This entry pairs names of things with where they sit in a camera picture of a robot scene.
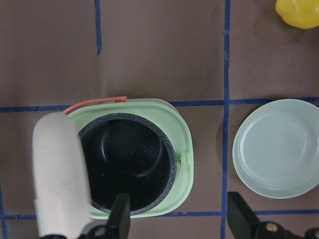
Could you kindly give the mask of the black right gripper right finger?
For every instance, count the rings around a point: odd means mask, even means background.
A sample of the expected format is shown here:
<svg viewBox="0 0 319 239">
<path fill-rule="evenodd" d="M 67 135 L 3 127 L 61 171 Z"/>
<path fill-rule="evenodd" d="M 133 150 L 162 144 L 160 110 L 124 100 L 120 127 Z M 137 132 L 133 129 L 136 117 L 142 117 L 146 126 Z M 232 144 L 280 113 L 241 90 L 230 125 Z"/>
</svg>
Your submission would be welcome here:
<svg viewBox="0 0 319 239">
<path fill-rule="evenodd" d="M 235 239 L 254 239 L 260 222 L 239 192 L 227 192 L 227 223 Z"/>
</svg>

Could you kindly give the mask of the image right gripper black left finger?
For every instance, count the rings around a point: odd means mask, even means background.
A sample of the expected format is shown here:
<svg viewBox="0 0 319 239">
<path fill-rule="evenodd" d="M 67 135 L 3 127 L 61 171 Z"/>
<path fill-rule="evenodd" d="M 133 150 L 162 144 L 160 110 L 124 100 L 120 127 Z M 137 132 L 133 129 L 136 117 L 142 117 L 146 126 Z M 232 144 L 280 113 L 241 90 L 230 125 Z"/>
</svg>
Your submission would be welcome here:
<svg viewBox="0 0 319 239">
<path fill-rule="evenodd" d="M 108 239 L 127 239 L 130 230 L 130 195 L 121 193 L 116 196 L 106 225 Z"/>
</svg>

